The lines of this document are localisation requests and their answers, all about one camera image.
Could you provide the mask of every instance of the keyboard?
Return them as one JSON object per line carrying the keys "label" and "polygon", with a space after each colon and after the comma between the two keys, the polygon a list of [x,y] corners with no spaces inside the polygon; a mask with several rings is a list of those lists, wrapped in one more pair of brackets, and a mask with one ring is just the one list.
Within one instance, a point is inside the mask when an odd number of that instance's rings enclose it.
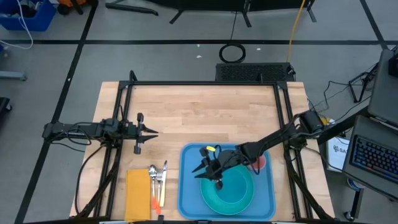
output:
{"label": "keyboard", "polygon": [[398,182],[398,152],[361,136],[354,139],[351,164]]}

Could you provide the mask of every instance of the teal bowl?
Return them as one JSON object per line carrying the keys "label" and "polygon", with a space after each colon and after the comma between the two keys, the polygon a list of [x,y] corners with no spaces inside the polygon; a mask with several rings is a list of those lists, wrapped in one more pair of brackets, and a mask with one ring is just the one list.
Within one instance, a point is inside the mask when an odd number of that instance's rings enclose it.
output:
{"label": "teal bowl", "polygon": [[214,181],[202,179],[201,195],[206,204],[222,215],[236,215],[253,200],[254,181],[250,171],[242,165],[223,172],[223,188],[217,190]]}

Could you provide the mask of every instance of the orange handle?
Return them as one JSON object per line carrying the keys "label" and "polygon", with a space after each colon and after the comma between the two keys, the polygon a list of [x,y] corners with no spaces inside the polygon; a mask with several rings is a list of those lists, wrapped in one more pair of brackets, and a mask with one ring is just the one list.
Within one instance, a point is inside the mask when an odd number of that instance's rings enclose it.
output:
{"label": "orange handle", "polygon": [[156,198],[155,198],[155,195],[152,196],[152,209],[156,209]]}
{"label": "orange handle", "polygon": [[160,202],[157,201],[156,214],[160,215]]}

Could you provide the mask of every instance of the spoon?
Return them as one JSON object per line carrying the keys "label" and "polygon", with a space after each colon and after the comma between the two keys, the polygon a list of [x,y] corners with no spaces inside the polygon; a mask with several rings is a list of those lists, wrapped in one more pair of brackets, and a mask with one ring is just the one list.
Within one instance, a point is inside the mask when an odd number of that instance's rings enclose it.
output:
{"label": "spoon", "polygon": [[155,178],[157,171],[155,165],[150,165],[148,168],[149,176],[152,178],[152,209],[156,209],[156,196],[155,196]]}

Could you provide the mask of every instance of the yellow cloth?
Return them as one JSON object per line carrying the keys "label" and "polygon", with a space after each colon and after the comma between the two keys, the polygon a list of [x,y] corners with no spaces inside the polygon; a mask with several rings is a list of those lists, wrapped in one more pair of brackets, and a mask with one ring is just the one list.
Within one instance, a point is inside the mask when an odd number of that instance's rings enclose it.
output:
{"label": "yellow cloth", "polygon": [[150,177],[147,169],[126,174],[126,222],[150,220]]}

